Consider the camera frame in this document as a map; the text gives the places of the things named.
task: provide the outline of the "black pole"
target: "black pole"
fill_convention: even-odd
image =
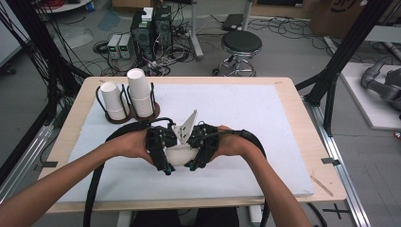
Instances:
[[[369,1],[324,70],[317,76],[296,85],[296,88],[301,90],[315,83],[310,93],[305,96],[305,101],[315,106],[319,106],[324,95],[329,93],[326,99],[323,125],[330,136],[337,79],[391,2],[392,0]]]

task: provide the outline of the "stacked cups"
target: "stacked cups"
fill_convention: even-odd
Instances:
[[[122,120],[126,118],[126,113],[130,113],[127,100],[122,97],[122,103],[120,99],[120,89],[113,82],[104,82],[100,85],[100,91],[103,95],[105,103],[105,109],[112,120]]]
[[[150,97],[150,88],[142,69],[134,68],[128,71],[128,84],[133,108],[139,117],[148,117],[153,114],[153,103]]]

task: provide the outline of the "chair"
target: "chair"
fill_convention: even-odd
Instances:
[[[259,37],[245,30],[230,31],[221,39],[221,47],[232,56],[213,70],[214,75],[255,76],[256,72],[253,66],[245,59],[260,52],[262,41]]]

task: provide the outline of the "person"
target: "person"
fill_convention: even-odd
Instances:
[[[229,128],[220,126],[219,130]],[[1,226],[32,225],[64,193],[113,157],[142,158],[152,164],[146,150],[146,134],[146,131],[134,131],[116,137],[10,197],[0,204]],[[276,226],[311,226],[299,202],[257,146],[238,135],[224,134],[219,138],[218,150],[211,162],[221,155],[239,155],[248,163],[270,206]]]

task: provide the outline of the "forearm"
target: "forearm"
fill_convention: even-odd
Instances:
[[[30,226],[64,193],[95,168],[114,157],[110,146],[102,145],[37,181],[0,205],[2,226]]]
[[[248,146],[244,159],[262,188],[276,226],[311,226],[299,202],[260,150],[255,146]]]

